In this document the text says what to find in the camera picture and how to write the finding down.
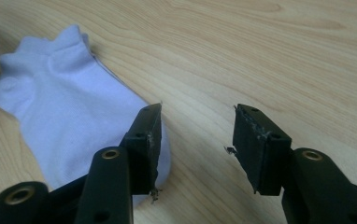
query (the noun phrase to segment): sock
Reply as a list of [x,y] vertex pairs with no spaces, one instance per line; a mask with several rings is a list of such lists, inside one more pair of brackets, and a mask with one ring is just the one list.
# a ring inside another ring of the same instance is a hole
[[[25,37],[0,56],[0,107],[15,116],[48,184],[57,189],[89,172],[93,154],[118,146],[147,104],[90,53],[77,25],[53,41]],[[156,186],[170,169],[162,127]],[[144,196],[134,196],[134,205]]]

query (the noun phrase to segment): wood grain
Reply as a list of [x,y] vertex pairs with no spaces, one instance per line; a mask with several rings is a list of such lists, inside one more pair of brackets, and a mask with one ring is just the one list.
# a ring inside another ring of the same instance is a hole
[[[357,1],[1,0],[0,53],[72,23],[131,89],[164,103],[172,172],[136,223],[285,222],[280,197],[252,194],[223,150],[238,103],[357,184]],[[0,109],[0,191],[25,180],[43,178],[19,123]]]

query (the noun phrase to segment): wooden table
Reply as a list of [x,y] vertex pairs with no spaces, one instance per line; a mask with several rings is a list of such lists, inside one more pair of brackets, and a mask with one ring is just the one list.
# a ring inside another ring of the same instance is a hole
[[[149,103],[164,102],[172,171],[136,223],[284,223],[254,195],[231,146],[233,105],[258,107],[293,148],[328,154],[357,184],[357,1],[0,1],[0,53],[69,24]],[[0,109],[0,191],[43,181],[18,122]]]

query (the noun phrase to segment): clamp jaw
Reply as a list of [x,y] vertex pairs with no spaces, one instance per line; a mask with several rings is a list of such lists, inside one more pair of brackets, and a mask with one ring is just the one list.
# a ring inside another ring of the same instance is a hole
[[118,147],[93,156],[87,175],[52,192],[22,182],[0,193],[0,223],[133,223],[132,195],[158,198],[160,104],[142,108]]
[[280,194],[288,223],[357,223],[357,186],[324,153],[292,138],[257,108],[236,106],[235,154],[254,193]]

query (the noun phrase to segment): brass grommet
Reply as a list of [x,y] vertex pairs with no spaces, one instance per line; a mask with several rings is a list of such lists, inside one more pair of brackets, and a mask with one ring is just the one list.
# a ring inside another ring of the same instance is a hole
[[23,203],[31,198],[36,190],[33,186],[24,186],[8,194],[5,198],[5,203],[9,205],[15,205]]
[[111,160],[120,156],[120,152],[115,149],[107,150],[103,152],[102,157],[106,160]]
[[315,152],[315,151],[307,150],[307,151],[303,151],[302,154],[305,158],[312,160],[312,161],[321,161],[323,159],[323,156],[320,153]]

